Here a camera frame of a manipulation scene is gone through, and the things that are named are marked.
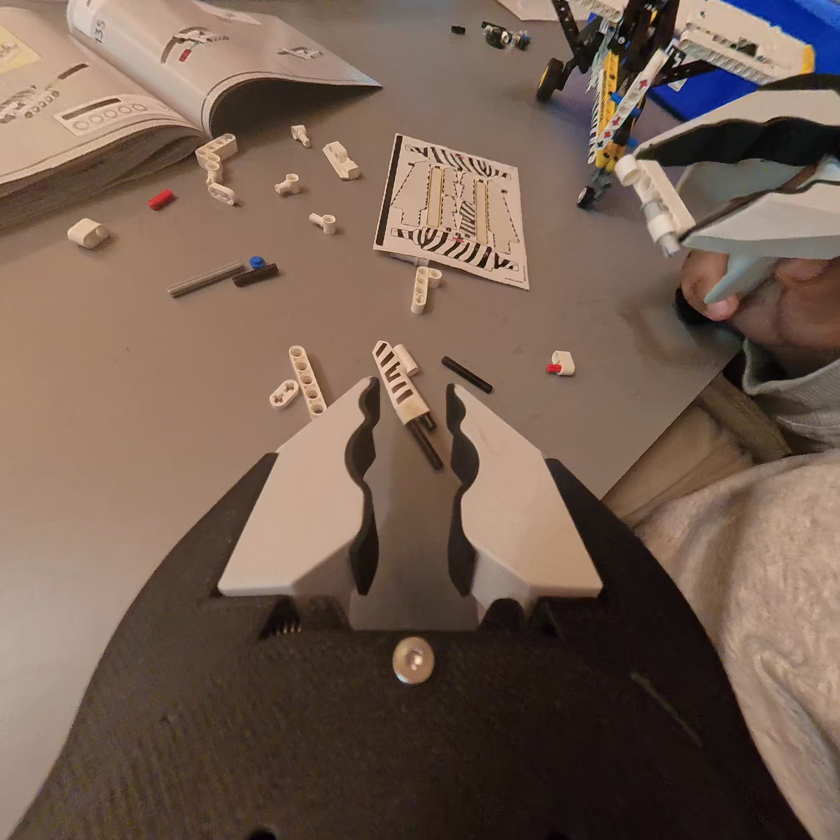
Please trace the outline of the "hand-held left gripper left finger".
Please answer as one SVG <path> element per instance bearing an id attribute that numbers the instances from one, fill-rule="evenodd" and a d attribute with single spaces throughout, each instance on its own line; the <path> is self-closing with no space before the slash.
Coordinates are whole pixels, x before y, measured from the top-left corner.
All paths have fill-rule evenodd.
<path id="1" fill-rule="evenodd" d="M 222 595 L 368 595 L 379 539 L 364 475 L 380 393 L 380 380 L 364 377 L 278 448 L 217 583 Z"/>

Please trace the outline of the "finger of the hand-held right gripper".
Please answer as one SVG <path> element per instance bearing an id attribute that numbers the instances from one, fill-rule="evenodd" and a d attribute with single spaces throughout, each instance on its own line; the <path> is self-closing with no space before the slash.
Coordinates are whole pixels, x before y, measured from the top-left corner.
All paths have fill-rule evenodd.
<path id="1" fill-rule="evenodd" d="M 768 161 L 805 167 L 838 156 L 839 76 L 771 82 L 638 145 L 639 161 L 661 166 Z"/>
<path id="2" fill-rule="evenodd" d="M 679 240 L 688 249 L 735 256 L 838 257 L 838 159 L 826 157 L 797 185 L 752 191 L 713 205 Z"/>

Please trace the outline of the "light grey lego axle pin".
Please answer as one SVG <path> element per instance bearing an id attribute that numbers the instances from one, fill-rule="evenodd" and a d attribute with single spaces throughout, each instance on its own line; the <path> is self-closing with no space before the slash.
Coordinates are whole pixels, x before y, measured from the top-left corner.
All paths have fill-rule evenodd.
<path id="1" fill-rule="evenodd" d="M 676 222 L 676 219 L 675 219 L 674 215 L 658 199 L 654 199 L 654 200 L 651 200 L 651 201 L 648 201 L 648 202 L 644 203 L 642 205 L 642 212 L 643 212 L 643 215 L 644 215 L 644 218 L 645 218 L 646 226 L 647 226 L 646 216 L 648 216 L 648 215 L 653 215 L 653 214 L 662 213 L 662 212 L 667 212 L 667 213 L 671 214 L 672 218 L 674 219 L 675 226 L 677 228 L 677 236 L 676 236 L 675 240 L 674 239 L 663 240 L 663 241 L 659 242 L 658 244 L 655 243 L 654 241 L 653 242 L 656 244 L 657 247 L 660 248 L 661 252 L 663 253 L 663 255 L 665 257 L 673 257 L 673 256 L 677 255 L 678 252 L 680 251 L 681 245 L 679 243 L 678 225 L 677 225 L 677 222 Z"/>

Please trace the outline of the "white lego connector with holes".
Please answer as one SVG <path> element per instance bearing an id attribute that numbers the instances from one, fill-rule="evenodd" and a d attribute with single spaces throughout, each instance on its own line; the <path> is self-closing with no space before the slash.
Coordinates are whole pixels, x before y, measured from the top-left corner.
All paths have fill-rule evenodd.
<path id="1" fill-rule="evenodd" d="M 616 179 L 624 187 L 632 187 L 641 206 L 659 200 L 674 215 L 681 237 L 693 228 L 695 219 L 678 195 L 675 186 L 656 161 L 638 161 L 632 154 L 625 154 L 615 165 Z"/>

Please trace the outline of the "black lego rod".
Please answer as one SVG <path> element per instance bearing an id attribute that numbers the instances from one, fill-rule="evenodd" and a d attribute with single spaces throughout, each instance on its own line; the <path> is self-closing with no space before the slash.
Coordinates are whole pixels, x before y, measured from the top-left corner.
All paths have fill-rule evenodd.
<path id="1" fill-rule="evenodd" d="M 433 418 L 426 413 L 409 421 L 406 427 L 423 452 L 428 464 L 435 471 L 443 470 L 444 462 L 427 436 L 427 432 L 433 432 L 436 429 Z"/>

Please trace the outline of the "striped lego piece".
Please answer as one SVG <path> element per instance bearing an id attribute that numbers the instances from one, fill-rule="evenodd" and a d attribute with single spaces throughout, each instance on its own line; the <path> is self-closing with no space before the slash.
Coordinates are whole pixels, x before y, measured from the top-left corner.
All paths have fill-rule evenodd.
<path id="1" fill-rule="evenodd" d="M 429 414 L 429 407 L 411 381 L 401 357 L 386 341 L 375 342 L 372 351 L 395 413 L 404 425 Z"/>

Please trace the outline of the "white straight lego beam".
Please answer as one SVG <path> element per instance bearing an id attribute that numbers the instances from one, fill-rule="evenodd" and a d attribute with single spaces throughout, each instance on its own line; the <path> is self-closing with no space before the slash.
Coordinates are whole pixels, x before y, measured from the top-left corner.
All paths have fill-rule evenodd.
<path id="1" fill-rule="evenodd" d="M 293 345 L 288 351 L 290 364 L 297 377 L 301 396 L 305 400 L 311 419 L 322 416 L 327 410 L 318 378 L 309 360 L 308 353 L 300 345 Z"/>

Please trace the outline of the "yellow black lego model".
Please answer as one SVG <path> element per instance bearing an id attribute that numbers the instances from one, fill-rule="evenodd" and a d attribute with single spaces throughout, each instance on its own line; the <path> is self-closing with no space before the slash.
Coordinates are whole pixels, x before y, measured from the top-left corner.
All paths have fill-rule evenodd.
<path id="1" fill-rule="evenodd" d="M 652 89 L 713 70 L 763 85 L 813 72 L 816 64 L 812 45 L 725 2 L 586 1 L 590 16 L 583 28 L 570 2 L 551 4 L 572 58 L 549 61 L 537 100 L 550 100 L 574 70 L 595 91 L 590 178 L 576 201 L 584 210 L 611 186 Z"/>

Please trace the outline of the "dark lego pin cluster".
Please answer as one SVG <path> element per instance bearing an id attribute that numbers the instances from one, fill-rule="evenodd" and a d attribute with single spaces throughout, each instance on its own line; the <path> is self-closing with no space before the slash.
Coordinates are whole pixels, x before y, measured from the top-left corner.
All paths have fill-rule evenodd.
<path id="1" fill-rule="evenodd" d="M 488 46 L 494 49 L 525 51 L 531 44 L 531 38 L 525 30 L 511 30 L 498 24 L 483 22 L 481 32 Z"/>

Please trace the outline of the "white lego connector block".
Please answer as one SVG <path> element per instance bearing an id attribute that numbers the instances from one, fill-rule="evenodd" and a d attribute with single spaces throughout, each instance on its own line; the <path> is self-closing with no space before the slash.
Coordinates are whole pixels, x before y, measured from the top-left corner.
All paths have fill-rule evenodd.
<path id="1" fill-rule="evenodd" d="M 360 167 L 349 157 L 341 142 L 326 143 L 322 147 L 322 153 L 341 180 L 354 181 L 360 177 Z"/>

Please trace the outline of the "white angled lego beam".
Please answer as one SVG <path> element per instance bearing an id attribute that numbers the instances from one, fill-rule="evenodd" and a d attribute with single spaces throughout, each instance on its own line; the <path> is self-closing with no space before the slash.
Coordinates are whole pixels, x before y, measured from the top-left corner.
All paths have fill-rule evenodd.
<path id="1" fill-rule="evenodd" d="M 237 139 L 232 133 L 224 133 L 195 150 L 196 161 L 205 172 L 205 184 L 222 184 L 224 162 L 238 152 Z"/>

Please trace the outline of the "lego instruction booklet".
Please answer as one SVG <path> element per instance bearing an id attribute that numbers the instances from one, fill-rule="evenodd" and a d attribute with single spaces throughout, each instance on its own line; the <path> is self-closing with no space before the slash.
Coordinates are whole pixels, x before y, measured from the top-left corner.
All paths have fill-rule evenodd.
<path id="1" fill-rule="evenodd" d="M 209 141 L 258 82 L 381 85 L 280 18 L 209 2 L 2 6 L 2 231 L 142 178 Z"/>

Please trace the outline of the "person's right hand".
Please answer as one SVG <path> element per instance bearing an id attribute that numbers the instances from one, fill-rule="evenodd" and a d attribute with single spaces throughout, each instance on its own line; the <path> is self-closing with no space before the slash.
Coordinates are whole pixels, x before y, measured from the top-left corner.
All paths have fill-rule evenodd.
<path id="1" fill-rule="evenodd" d="M 680 288 L 695 311 L 762 347 L 788 377 L 808 375 L 838 359 L 839 258 L 780 260 L 747 297 L 706 304 L 727 270 L 726 255 L 689 252 Z"/>

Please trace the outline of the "person's grey sweatshirt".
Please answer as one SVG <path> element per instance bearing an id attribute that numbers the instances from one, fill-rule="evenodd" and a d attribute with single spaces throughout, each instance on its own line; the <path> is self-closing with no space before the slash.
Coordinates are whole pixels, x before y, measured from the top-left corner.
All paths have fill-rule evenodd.
<path id="1" fill-rule="evenodd" d="M 636 534 L 716 646 L 805 829 L 838 838 L 838 450 L 747 469 L 664 504 Z"/>

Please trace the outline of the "zebra sticker sheet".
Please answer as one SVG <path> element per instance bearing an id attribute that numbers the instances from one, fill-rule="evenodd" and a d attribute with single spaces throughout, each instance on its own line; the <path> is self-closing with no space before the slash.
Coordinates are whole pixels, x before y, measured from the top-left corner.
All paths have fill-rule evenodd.
<path id="1" fill-rule="evenodd" d="M 518 169 L 397 134 L 373 249 L 528 291 Z"/>

